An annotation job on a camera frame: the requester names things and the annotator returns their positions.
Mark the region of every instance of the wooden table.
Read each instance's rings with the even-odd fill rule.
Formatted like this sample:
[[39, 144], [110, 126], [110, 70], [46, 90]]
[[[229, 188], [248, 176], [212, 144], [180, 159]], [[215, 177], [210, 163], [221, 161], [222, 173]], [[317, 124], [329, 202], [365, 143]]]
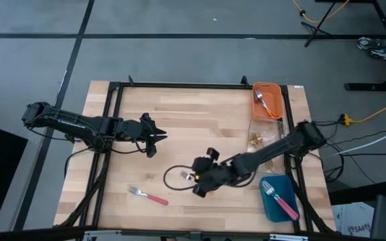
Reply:
[[[91, 82], [83, 115], [102, 115], [108, 85], [107, 81]], [[288, 90], [294, 122], [310, 120], [303, 87], [288, 86]], [[219, 160], [245, 152], [251, 120], [251, 94], [251, 90], [124, 88], [119, 117], [138, 120], [142, 113], [148, 112], [156, 126], [168, 132], [168, 138], [157, 143], [157, 154], [151, 159], [143, 153], [111, 154], [99, 228], [293, 232], [291, 222], [275, 224], [266, 218], [258, 186], [263, 174], [257, 174], [255, 181], [245, 188], [222, 186], [206, 198], [198, 197], [191, 190], [172, 191], [162, 181], [168, 167], [190, 166], [194, 158], [206, 156], [209, 147], [220, 152]], [[109, 116], [112, 116], [113, 109], [114, 101]], [[83, 148], [83, 143], [76, 143], [73, 151]], [[135, 146], [132, 143], [114, 143], [113, 148], [130, 151]], [[71, 158], [55, 224], [63, 222], [84, 197], [92, 156], [93, 152], [84, 152]], [[326, 224], [335, 230], [320, 161], [306, 155], [302, 166], [310, 203]], [[191, 185], [180, 179], [179, 171], [171, 172], [168, 182]], [[162, 197], [169, 201], [169, 205], [165, 207], [127, 193], [128, 185]], [[305, 230], [299, 201], [298, 207], [300, 226]], [[87, 224], [91, 223], [93, 208], [94, 200], [88, 211]]]

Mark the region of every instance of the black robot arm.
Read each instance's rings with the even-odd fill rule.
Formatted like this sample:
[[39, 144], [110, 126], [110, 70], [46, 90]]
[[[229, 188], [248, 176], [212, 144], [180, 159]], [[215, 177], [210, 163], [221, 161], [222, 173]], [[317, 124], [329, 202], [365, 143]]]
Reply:
[[307, 121], [298, 123], [294, 131], [254, 153], [237, 154], [220, 163], [216, 163], [219, 153], [209, 148], [209, 157], [195, 158], [192, 170], [195, 172], [196, 185], [193, 192], [205, 197], [208, 191], [222, 185], [240, 187], [238, 184], [251, 178], [258, 166], [284, 153], [303, 157], [309, 151], [326, 144], [326, 139], [315, 124]]
[[35, 102], [27, 106], [22, 121], [25, 127], [50, 127], [65, 133], [65, 137], [74, 142], [81, 139], [99, 153], [110, 151], [111, 141], [129, 141], [145, 143], [148, 157], [156, 153], [155, 143], [166, 138], [165, 131], [158, 129], [148, 113], [139, 119], [123, 120], [111, 117], [87, 117], [81, 114], [60, 110], [47, 102]]

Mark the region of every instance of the blue tray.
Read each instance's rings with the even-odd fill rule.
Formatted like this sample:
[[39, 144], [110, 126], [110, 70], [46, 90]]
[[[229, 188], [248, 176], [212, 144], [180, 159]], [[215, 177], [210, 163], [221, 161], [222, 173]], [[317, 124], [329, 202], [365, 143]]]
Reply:
[[294, 195], [290, 178], [287, 175], [263, 177], [260, 180], [259, 187], [260, 187], [261, 197], [263, 199], [263, 205], [265, 206], [267, 219], [271, 220], [272, 222], [292, 221], [290, 216], [279, 206], [276, 200], [270, 195], [267, 195], [265, 193], [265, 190], [261, 184], [261, 182], [265, 180], [269, 184], [271, 184], [273, 188], [275, 188], [276, 194], [278, 194], [280, 198], [284, 199], [284, 201], [290, 207], [292, 207], [293, 210], [296, 211], [296, 213], [299, 214], [299, 209], [296, 203], [296, 197]]

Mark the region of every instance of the tripod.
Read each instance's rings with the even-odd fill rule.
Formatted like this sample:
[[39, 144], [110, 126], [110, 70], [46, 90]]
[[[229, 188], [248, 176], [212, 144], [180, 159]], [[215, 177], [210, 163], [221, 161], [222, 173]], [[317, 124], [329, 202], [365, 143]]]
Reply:
[[[309, 27], [309, 28], [312, 30], [311, 36], [308, 38], [308, 40], [306, 41], [306, 43], [305, 43], [305, 45], [304, 45], [305, 48], [309, 46], [310, 42], [312, 41], [312, 39], [314, 39], [315, 35], [316, 35], [318, 32], [324, 33], [324, 34], [326, 34], [326, 35], [331, 35], [331, 34], [327, 33], [326, 31], [322, 31], [322, 30], [320, 29], [320, 27], [321, 27], [322, 23], [324, 22], [324, 20], [326, 20], [326, 18], [327, 18], [327, 16], [328, 16], [328, 14], [330, 13], [330, 11], [332, 11], [332, 8], [334, 7], [335, 4], [336, 4], [336, 2], [333, 2], [333, 4], [332, 4], [332, 5], [330, 6], [330, 8], [327, 10], [326, 15], [322, 18], [322, 20], [320, 21], [320, 23], [318, 24], [318, 26], [315, 27], [315, 26], [313, 26], [313, 25], [310, 25], [309, 23], [301, 22], [301, 24], [302, 24], [303, 26]], [[302, 11], [300, 12], [300, 15], [301, 15], [301, 16], [303, 16], [303, 14], [305, 14], [305, 11], [304, 11], [304, 10], [302, 10]]]

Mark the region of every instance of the orange bin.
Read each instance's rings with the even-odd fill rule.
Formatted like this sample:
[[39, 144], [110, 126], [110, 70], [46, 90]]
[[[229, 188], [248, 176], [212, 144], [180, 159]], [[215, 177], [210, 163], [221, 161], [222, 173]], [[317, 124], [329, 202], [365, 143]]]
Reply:
[[[276, 117], [270, 117], [261, 102], [255, 101], [255, 89], [260, 88], [263, 100], [267, 107], [276, 114]], [[283, 116], [281, 87], [274, 83], [258, 82], [253, 85], [253, 119], [264, 121], [265, 119], [277, 120]]]

